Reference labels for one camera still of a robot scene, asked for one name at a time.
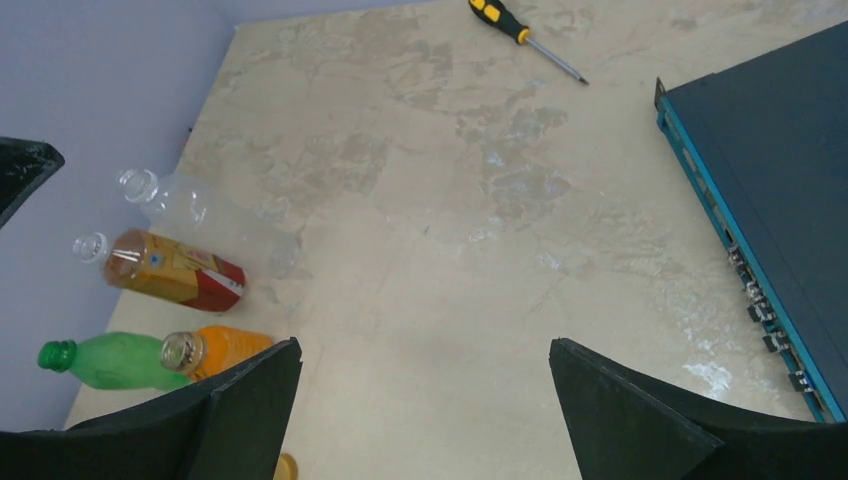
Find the clear plastic bottle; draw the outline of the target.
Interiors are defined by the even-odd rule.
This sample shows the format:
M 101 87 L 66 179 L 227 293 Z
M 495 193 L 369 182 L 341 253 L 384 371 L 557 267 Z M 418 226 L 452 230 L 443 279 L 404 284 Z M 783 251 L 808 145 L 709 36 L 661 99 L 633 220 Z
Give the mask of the clear plastic bottle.
M 295 235 L 199 178 L 127 169 L 117 174 L 116 182 L 124 198 L 166 237 L 269 278 L 285 277 L 298 262 L 301 244 Z

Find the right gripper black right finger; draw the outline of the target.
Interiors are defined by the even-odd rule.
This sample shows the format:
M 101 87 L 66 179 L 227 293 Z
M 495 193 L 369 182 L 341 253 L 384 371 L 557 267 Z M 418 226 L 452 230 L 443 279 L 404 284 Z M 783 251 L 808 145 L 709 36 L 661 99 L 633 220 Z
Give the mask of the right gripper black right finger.
M 585 479 L 844 479 L 847 426 L 728 405 L 571 339 L 549 365 Z

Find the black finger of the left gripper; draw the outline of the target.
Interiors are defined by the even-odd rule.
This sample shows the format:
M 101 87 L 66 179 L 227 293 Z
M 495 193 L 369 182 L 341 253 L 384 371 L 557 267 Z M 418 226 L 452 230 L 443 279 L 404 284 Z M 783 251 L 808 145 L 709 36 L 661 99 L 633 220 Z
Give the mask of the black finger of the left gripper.
M 64 165 L 64 156 L 49 143 L 2 137 L 1 226 Z

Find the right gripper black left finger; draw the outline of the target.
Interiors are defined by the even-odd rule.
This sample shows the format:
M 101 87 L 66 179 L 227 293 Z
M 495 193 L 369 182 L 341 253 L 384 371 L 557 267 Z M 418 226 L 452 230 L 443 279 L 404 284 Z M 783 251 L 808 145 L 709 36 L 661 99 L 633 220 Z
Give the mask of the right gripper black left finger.
M 271 479 L 302 350 L 281 341 L 220 374 L 64 431 L 1 435 L 4 479 Z

